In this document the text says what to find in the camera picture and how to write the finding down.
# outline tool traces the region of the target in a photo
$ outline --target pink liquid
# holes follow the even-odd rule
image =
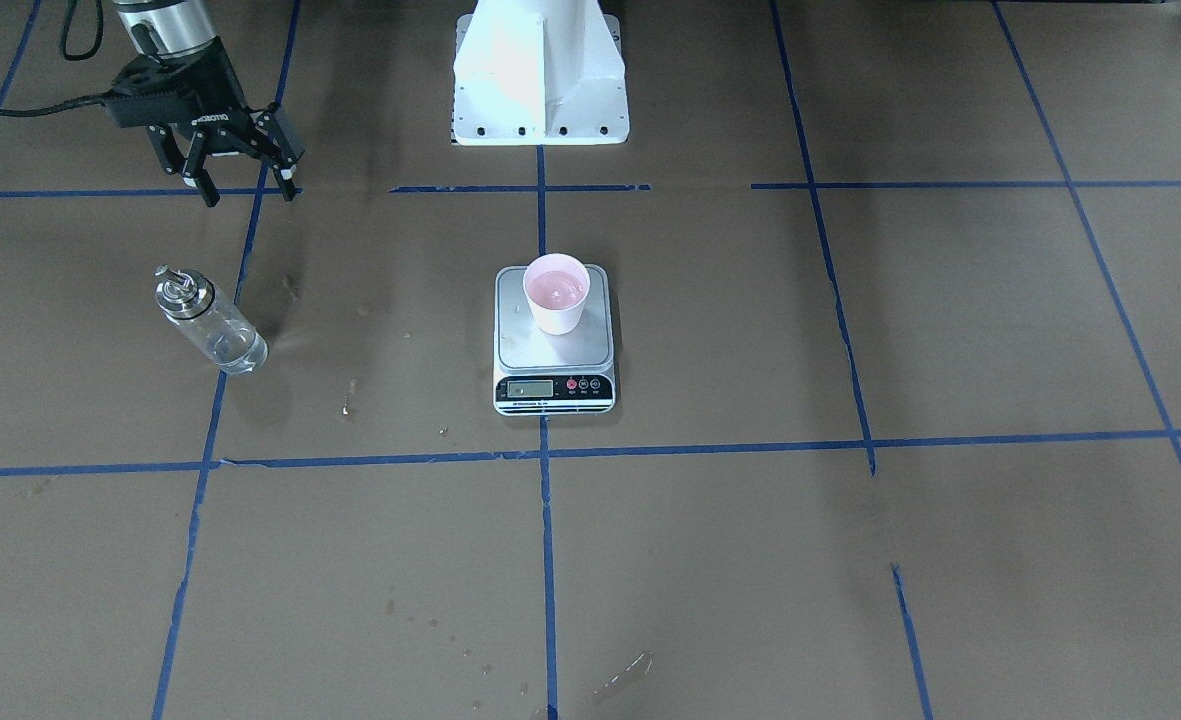
[[[586,296],[586,288],[578,282],[576,275],[552,270],[531,279],[529,287],[531,301],[548,310],[567,310]]]

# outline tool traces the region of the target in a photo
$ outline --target paper cup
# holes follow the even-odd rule
[[[523,296],[542,332],[570,333],[578,327],[589,295],[590,273],[572,255],[553,251],[523,270]]]

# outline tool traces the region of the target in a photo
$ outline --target metal pump cap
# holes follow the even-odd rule
[[[174,270],[169,266],[157,266],[155,277],[155,301],[169,318],[188,320],[197,318],[213,306],[213,283],[198,270]]]

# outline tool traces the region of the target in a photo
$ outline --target digital kitchen scale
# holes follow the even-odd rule
[[[616,405],[608,274],[590,273],[581,322],[562,336],[531,320],[523,296],[523,266],[497,273],[492,322],[492,406],[502,415],[607,413]]]

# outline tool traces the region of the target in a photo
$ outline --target silver metal cylinder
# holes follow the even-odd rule
[[[216,37],[216,26],[203,0],[115,0],[115,9],[132,37],[132,27],[143,24],[159,46],[162,58],[188,55],[202,50]],[[145,51],[132,37],[137,53]]]

